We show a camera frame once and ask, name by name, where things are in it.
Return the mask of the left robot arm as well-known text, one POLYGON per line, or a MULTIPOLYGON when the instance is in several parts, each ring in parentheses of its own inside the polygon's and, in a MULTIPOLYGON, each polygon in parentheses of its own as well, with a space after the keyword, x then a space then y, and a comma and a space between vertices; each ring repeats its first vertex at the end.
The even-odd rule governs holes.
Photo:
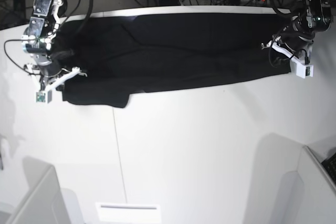
POLYGON ((333 20, 330 0, 296 0, 288 13, 282 12, 275 0, 269 4, 278 16, 289 20, 267 44, 271 66, 290 61, 309 65, 316 33, 328 30, 333 20))

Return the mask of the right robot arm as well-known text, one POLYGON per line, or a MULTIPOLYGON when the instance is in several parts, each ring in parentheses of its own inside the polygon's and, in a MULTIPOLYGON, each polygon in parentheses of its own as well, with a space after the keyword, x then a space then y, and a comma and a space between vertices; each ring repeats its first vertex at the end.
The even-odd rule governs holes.
MULTIPOLYGON (((35 78, 38 93, 45 94, 80 73, 78 67, 68 70, 61 60, 73 56, 74 50, 66 45, 60 36, 65 24, 61 17, 67 10, 67 0, 34 0, 33 13, 28 27, 22 35, 24 52, 28 53, 35 64, 28 64, 29 73, 38 70, 40 78, 35 78)), ((86 23, 92 13, 93 0, 89 0, 88 12, 83 20, 86 23)))

